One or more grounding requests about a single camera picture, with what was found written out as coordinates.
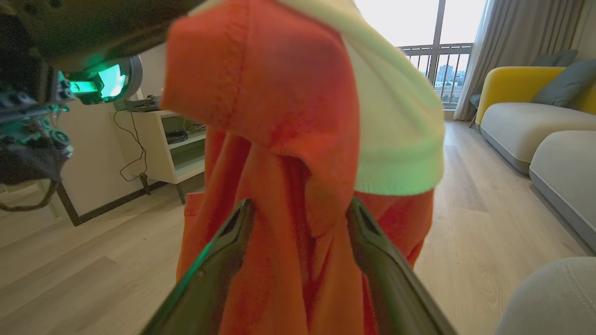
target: sky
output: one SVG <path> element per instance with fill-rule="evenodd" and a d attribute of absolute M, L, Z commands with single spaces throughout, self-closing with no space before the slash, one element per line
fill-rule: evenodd
<path fill-rule="evenodd" d="M 433 43 L 439 0 L 356 0 L 364 19 L 394 46 Z M 485 0 L 446 0 L 441 44 L 472 43 Z"/>

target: curtain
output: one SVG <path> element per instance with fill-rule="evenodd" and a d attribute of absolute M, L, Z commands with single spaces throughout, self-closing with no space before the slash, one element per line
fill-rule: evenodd
<path fill-rule="evenodd" d="M 454 119 L 469 121 L 470 97 L 501 66 L 527 66 L 539 54 L 570 48 L 584 0 L 487 0 Z"/>

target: gray cushion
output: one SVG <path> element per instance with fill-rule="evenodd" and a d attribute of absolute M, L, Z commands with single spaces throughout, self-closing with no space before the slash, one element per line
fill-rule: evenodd
<path fill-rule="evenodd" d="M 476 109 L 478 109 L 478 106 L 480 105 L 480 94 L 474 94 L 470 97 L 470 103 L 476 107 Z"/>
<path fill-rule="evenodd" d="M 528 174 L 534 152 L 548 135 L 596 131 L 596 115 L 541 104 L 499 103 L 487 109 L 480 130 L 516 169 Z"/>
<path fill-rule="evenodd" d="M 496 335 L 596 333 L 596 258 L 566 258 L 542 267 L 513 293 Z"/>
<path fill-rule="evenodd" d="M 530 176 L 565 220 L 596 250 L 595 147 L 596 131 L 553 133 L 536 149 Z"/>
<path fill-rule="evenodd" d="M 566 67 L 538 92 L 533 103 L 565 107 L 596 80 L 596 59 L 583 60 Z"/>
<path fill-rule="evenodd" d="M 538 55 L 530 66 L 560 66 L 567 67 L 573 63 L 578 55 L 577 50 L 563 50 L 552 55 Z"/>

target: hanging clothes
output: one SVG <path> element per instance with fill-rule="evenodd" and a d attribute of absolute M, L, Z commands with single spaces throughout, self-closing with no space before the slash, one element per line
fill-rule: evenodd
<path fill-rule="evenodd" d="M 350 199 L 411 264 L 430 228 L 442 105 L 351 2 L 327 9 L 371 36 L 273 0 L 210 1 L 170 30 L 162 107 L 208 125 L 206 190 L 187 198 L 178 276 L 238 201 L 256 208 L 221 334 L 375 334 Z"/>

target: red garment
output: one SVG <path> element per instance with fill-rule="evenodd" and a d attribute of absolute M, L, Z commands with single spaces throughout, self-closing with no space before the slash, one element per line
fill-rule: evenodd
<path fill-rule="evenodd" d="M 256 207 L 220 334 L 375 333 L 344 218 L 359 106 L 340 36 L 274 1 L 228 0 L 177 21 L 167 60 L 163 107 L 209 126 L 206 191 L 187 200 L 178 277 L 238 201 Z M 413 263 L 432 194 L 357 196 Z"/>

